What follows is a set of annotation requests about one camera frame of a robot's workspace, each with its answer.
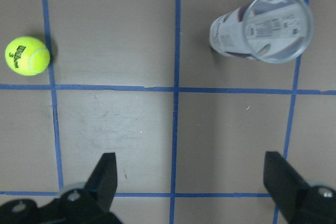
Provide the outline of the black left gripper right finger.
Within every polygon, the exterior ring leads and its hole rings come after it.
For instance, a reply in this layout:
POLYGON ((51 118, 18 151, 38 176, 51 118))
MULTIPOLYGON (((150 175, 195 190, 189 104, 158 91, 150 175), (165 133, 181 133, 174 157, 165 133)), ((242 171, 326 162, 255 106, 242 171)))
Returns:
POLYGON ((263 183, 287 223, 335 223, 335 189, 305 180, 278 152, 265 153, 263 183))

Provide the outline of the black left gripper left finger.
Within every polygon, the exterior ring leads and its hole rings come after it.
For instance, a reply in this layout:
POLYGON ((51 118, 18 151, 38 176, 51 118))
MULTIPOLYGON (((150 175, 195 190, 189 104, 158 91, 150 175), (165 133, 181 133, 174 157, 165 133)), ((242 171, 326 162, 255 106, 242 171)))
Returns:
POLYGON ((121 223, 110 211, 118 186, 115 153, 104 153, 88 180, 63 188, 47 205, 16 199, 1 205, 1 223, 121 223))

